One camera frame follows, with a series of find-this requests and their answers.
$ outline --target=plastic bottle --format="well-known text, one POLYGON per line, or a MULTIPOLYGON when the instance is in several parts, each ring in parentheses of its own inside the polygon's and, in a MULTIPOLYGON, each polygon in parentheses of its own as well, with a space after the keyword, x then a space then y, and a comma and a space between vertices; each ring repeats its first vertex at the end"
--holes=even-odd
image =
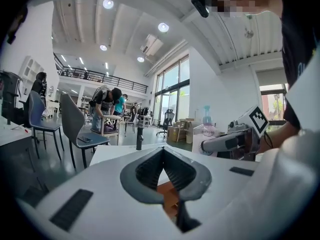
POLYGON ((204 106, 204 114, 202 118, 202 124, 193 128, 193 144, 192 152, 206 156, 217 156, 217 152, 206 152, 201 148, 201 142, 211 140, 220 136, 220 131, 217 129, 212 122, 210 114, 210 106, 204 106))

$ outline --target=phone on chair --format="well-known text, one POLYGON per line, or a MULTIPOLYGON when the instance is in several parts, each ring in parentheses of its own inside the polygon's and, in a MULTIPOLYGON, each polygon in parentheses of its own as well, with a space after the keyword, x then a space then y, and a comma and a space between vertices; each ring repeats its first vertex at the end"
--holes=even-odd
POLYGON ((77 139, 79 139, 80 141, 83 141, 85 143, 92 142, 92 139, 89 139, 89 138, 86 138, 86 137, 78 137, 77 139))

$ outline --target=chair backrest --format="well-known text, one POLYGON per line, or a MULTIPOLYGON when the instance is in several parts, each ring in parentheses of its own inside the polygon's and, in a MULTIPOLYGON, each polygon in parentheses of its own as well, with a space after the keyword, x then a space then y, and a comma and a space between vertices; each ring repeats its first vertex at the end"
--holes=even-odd
POLYGON ((85 116, 66 93, 61 95, 61 117, 65 136, 78 147, 77 137, 85 124, 85 116))
POLYGON ((30 91, 29 94, 29 111, 28 121, 31 127, 38 126, 41 122, 42 113, 46 107, 40 98, 40 95, 34 90, 30 91))
POLYGON ((167 109, 164 113, 163 129, 168 129, 168 126, 172 126, 172 120, 175 117, 172 109, 167 109))

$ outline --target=round ceiling light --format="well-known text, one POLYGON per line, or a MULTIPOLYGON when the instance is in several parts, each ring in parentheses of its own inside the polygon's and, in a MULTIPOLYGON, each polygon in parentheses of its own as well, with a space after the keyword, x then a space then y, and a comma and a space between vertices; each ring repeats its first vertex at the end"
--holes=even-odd
POLYGON ((145 59, 142 58, 142 57, 138 57, 137 60, 138 60, 138 62, 144 62, 145 61, 145 59))
POLYGON ((161 31, 161 32, 168 32, 169 30, 169 26, 166 24, 166 23, 160 23, 158 25, 158 29, 161 31))
POLYGON ((100 49, 105 52, 107 50, 107 47, 104 44, 101 44, 100 49))
POLYGON ((102 3, 103 7, 106 9, 111 9, 112 7, 114 7, 114 1, 111 0, 103 0, 102 3))

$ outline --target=blue chair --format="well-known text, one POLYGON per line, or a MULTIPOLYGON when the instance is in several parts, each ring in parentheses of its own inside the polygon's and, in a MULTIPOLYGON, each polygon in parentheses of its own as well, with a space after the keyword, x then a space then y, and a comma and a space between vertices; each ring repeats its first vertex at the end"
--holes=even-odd
POLYGON ((70 98, 69 94, 62 94, 61 96, 61 117, 62 127, 65 136, 69 139, 71 159, 73 167, 76 168, 74 153, 72 150, 72 143, 82 151, 82 160, 84 168, 87 168, 85 150, 91 149, 95 152, 95 147, 98 145, 108 144, 109 138, 103 137, 96 133, 79 133, 85 124, 85 116, 70 98), (84 142, 78 138, 88 138, 90 142, 84 142))
POLYGON ((41 117, 42 117, 42 113, 45 111, 45 109, 46 109, 45 104, 41 100, 39 94, 37 92, 35 92, 34 90, 32 90, 29 95, 28 120, 29 120, 30 126, 33 128, 33 136, 34 136, 34 145, 35 145, 36 155, 38 156, 38 159, 39 159, 40 156, 39 156, 37 140, 36 140, 36 130, 43 132, 44 149, 47 149, 45 132, 50 132, 50 133, 53 133, 55 148, 58 153, 59 159, 61 161, 61 156, 59 153, 59 148, 58 148, 57 138, 56 138, 56 131, 59 130, 62 150, 65 151, 64 144, 62 142, 62 137, 61 137, 61 130, 60 130, 61 124, 58 124, 53 121, 42 121, 41 117))

